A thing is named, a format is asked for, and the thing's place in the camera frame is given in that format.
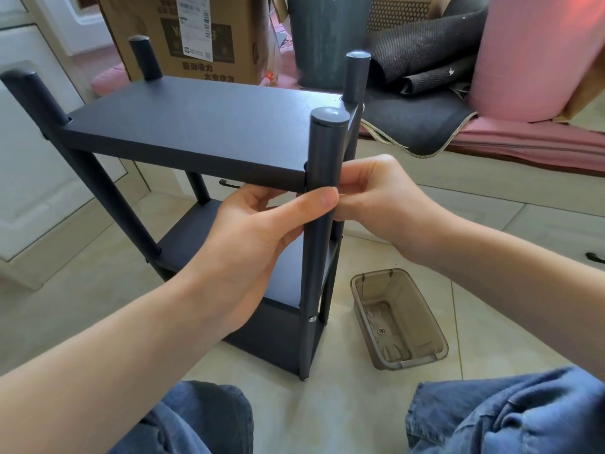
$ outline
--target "left hand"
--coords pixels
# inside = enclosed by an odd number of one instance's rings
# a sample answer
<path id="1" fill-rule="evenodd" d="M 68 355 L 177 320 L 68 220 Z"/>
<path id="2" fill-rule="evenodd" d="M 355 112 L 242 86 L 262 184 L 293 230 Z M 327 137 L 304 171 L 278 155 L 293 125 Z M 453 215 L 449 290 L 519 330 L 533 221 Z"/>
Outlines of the left hand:
<path id="1" fill-rule="evenodd" d="M 307 192 L 267 209 L 284 191 L 246 184 L 220 206 L 200 251 L 168 284 L 185 290 L 185 298 L 205 310 L 218 339 L 242 327 L 267 289 L 282 251 L 303 225 L 338 203 L 336 188 Z"/>

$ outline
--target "drawer handle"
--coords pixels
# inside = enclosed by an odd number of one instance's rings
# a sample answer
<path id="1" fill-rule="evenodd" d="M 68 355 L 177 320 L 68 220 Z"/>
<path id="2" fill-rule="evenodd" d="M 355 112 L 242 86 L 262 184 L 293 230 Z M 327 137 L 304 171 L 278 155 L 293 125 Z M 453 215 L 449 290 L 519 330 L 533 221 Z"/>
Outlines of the drawer handle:
<path id="1" fill-rule="evenodd" d="M 241 186 L 237 186 L 236 184 L 229 184 L 227 183 L 227 180 L 225 180 L 224 178 L 221 178 L 218 181 L 218 184 L 222 184 L 223 186 L 226 186 L 227 188 L 234 188 L 234 189 L 240 189 Z"/>
<path id="2" fill-rule="evenodd" d="M 598 256 L 596 256 L 596 253 L 588 252 L 586 253 L 586 258 L 588 258 L 590 261 L 593 261 L 594 263 L 601 263 L 602 265 L 605 265 L 605 259 L 599 258 Z"/>

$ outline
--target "forearm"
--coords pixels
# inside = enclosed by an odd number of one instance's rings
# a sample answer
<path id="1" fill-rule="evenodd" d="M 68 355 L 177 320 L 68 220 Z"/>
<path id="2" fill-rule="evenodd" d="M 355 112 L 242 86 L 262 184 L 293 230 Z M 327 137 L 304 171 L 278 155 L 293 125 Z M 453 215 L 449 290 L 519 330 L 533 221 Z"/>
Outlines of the forearm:
<path id="1" fill-rule="evenodd" d="M 169 282 L 0 378 L 0 451 L 107 452 L 220 339 L 201 307 Z"/>
<path id="2" fill-rule="evenodd" d="M 605 274 L 462 219 L 426 265 L 605 380 Z"/>

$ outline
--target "dark gray shelf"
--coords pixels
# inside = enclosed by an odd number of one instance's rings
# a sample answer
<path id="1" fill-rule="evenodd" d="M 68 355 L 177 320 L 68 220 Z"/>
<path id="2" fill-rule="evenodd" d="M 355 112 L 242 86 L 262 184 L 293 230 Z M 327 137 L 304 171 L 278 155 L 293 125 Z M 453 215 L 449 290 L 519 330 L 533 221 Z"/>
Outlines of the dark gray shelf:
<path id="1" fill-rule="evenodd" d="M 344 108 L 325 92 L 164 76 L 83 106 L 67 146 L 240 182 L 304 191 L 309 115 Z"/>
<path id="2" fill-rule="evenodd" d="M 196 203 L 160 240 L 162 254 L 157 264 L 169 271 L 180 271 L 206 240 L 221 201 L 212 199 L 206 205 Z M 324 279 L 337 251 L 330 240 Z M 265 298 L 298 308 L 303 275 L 303 236 L 292 242 L 280 255 L 265 292 Z"/>

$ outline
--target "metal grille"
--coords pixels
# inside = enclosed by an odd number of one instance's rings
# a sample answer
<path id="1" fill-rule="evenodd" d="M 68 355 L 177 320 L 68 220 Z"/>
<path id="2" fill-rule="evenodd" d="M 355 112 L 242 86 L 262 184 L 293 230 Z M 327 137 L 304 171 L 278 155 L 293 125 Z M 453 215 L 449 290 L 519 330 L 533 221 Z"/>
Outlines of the metal grille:
<path id="1" fill-rule="evenodd" d="M 427 16 L 430 5 L 430 2 L 374 0 L 370 10 L 367 32 L 385 30 L 406 22 L 423 20 Z"/>

